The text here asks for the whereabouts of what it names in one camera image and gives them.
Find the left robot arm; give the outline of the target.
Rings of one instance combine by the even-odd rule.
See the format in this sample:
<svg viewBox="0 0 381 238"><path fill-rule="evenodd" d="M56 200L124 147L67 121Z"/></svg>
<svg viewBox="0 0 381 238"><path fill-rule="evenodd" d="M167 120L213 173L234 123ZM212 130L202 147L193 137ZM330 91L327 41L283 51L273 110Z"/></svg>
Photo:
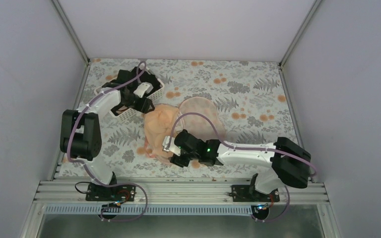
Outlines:
<svg viewBox="0 0 381 238"><path fill-rule="evenodd" d="M97 160L102 147L100 120L122 107L143 114L153 111L149 96L161 88L161 82L147 68L120 70L117 78L103 84L87 104L63 112L60 149L70 162L84 166L92 183L100 185L98 193L103 199L115 199L118 187L112 183L114 172Z"/></svg>

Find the peach bra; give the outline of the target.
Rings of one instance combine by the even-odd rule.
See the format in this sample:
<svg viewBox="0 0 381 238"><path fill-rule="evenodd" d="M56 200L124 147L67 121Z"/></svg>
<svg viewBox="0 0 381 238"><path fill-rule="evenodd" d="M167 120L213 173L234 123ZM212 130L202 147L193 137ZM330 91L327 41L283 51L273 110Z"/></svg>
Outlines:
<svg viewBox="0 0 381 238"><path fill-rule="evenodd" d="M163 151L163 140L165 136L171 134L172 127L179 115L179 108L168 105L158 104L155 109L144 117L144 148L148 157L156 158L164 163L169 163L171 152Z"/></svg>

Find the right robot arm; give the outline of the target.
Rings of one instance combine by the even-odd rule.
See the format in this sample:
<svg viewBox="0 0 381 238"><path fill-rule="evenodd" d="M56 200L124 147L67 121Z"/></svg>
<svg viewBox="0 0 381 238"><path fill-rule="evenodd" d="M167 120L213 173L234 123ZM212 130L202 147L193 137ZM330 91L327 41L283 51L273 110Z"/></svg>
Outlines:
<svg viewBox="0 0 381 238"><path fill-rule="evenodd" d="M162 149L173 154L170 162L179 167L187 167L191 160L197 160L208 167L266 168L266 172L255 174L251 181L249 196L255 202L261 202L280 187L307 188L311 177L310 153L286 137L278 137L274 143L239 144L218 139L203 141L182 130L176 137L165 136Z"/></svg>

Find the pink floral laundry bag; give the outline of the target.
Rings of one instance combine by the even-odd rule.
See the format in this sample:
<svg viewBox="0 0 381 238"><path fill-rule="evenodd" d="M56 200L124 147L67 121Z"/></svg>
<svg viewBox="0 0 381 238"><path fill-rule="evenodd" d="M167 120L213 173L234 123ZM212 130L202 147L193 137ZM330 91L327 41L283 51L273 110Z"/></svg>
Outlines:
<svg viewBox="0 0 381 238"><path fill-rule="evenodd" d="M211 100L205 97L191 97L180 103L177 108L179 115L171 131L174 137L185 129L203 141L226 138L226 129L219 118L219 111Z"/></svg>

